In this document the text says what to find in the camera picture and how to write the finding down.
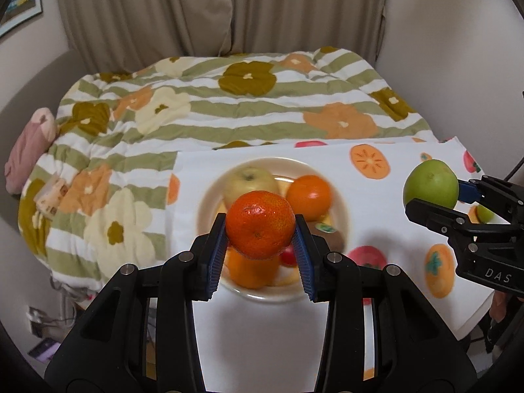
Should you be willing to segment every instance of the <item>gray headboard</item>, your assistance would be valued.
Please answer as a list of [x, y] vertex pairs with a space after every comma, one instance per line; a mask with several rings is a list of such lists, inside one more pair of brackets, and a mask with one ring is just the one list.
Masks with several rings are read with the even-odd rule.
[[[69, 87], [87, 74], [82, 60], [74, 51], [68, 51], [37, 73], [0, 112], [0, 162], [2, 168], [9, 158], [12, 146], [33, 112], [48, 107], [54, 114]], [[18, 197], [5, 190], [5, 179], [0, 185], [0, 217], [18, 231]]]

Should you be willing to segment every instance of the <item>green apple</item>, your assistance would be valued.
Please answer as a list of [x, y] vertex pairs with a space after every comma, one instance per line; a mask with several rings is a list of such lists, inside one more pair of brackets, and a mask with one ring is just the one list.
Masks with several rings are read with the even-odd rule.
[[267, 170], [243, 167], [230, 173], [225, 179], [224, 204], [229, 209], [238, 197], [251, 191], [268, 191], [280, 194], [278, 183]]
[[453, 209], [459, 197], [459, 181], [455, 173], [440, 160], [428, 160], [419, 164], [405, 181], [404, 206], [419, 198]]
[[484, 207], [484, 205], [478, 205], [475, 208], [475, 212], [477, 213], [477, 219], [481, 223], [489, 223], [493, 220], [495, 213], [488, 208]]

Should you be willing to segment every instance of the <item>hand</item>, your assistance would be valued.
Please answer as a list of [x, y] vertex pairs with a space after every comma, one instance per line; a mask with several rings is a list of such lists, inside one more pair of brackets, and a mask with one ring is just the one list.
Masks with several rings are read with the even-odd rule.
[[489, 309], [489, 316], [499, 323], [506, 317], [506, 304], [510, 299], [510, 295], [505, 292], [495, 291], [493, 295], [492, 306]]

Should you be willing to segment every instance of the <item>plate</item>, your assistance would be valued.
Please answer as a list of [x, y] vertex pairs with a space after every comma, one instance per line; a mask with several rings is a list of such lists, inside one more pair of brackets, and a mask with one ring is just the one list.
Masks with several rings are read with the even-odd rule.
[[[307, 176], [308, 174], [314, 174], [315, 176], [324, 178], [329, 182], [325, 176], [311, 168], [311, 166], [290, 158], [261, 158], [237, 165], [235, 168], [232, 168], [231, 170], [228, 170], [222, 174], [204, 194], [204, 197], [198, 208], [198, 216], [196, 221], [196, 230], [199, 235], [206, 234], [210, 231], [218, 213], [226, 212], [226, 208], [222, 202], [222, 191], [224, 190], [226, 178], [232, 171], [237, 171], [245, 167], [263, 168], [273, 174], [279, 183], [280, 192], [282, 195], [286, 194], [287, 188], [294, 179], [301, 176]], [[329, 214], [323, 221], [328, 222], [339, 230], [347, 246], [349, 234], [348, 211], [346, 205], [344, 204], [344, 199], [342, 199], [342, 195], [333, 186], [331, 186], [331, 189], [333, 193], [333, 203], [329, 209]], [[258, 290], [250, 290], [240, 287], [235, 282], [233, 282], [229, 276], [227, 267], [224, 266], [222, 275], [220, 277], [220, 282], [231, 291], [234, 291], [235, 293], [240, 294], [247, 299], [255, 301], [281, 303], [307, 297], [307, 295], [304, 293], [302, 283], [300, 282], [300, 277], [298, 276], [298, 269], [280, 267], [277, 280], [288, 277], [294, 277], [297, 279], [297, 281], [285, 286], [263, 287]]]

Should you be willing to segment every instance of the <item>striped bedding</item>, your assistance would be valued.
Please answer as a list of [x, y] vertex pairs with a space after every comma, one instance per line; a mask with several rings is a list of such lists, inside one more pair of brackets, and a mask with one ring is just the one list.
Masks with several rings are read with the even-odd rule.
[[[132, 74], [87, 75], [62, 99], [57, 122], [59, 137], [24, 188], [19, 228], [57, 280], [94, 290], [124, 262], [170, 257], [165, 209], [176, 198], [178, 152], [433, 138], [365, 60], [333, 47], [172, 57]], [[70, 189], [48, 220], [34, 197], [53, 174]]]

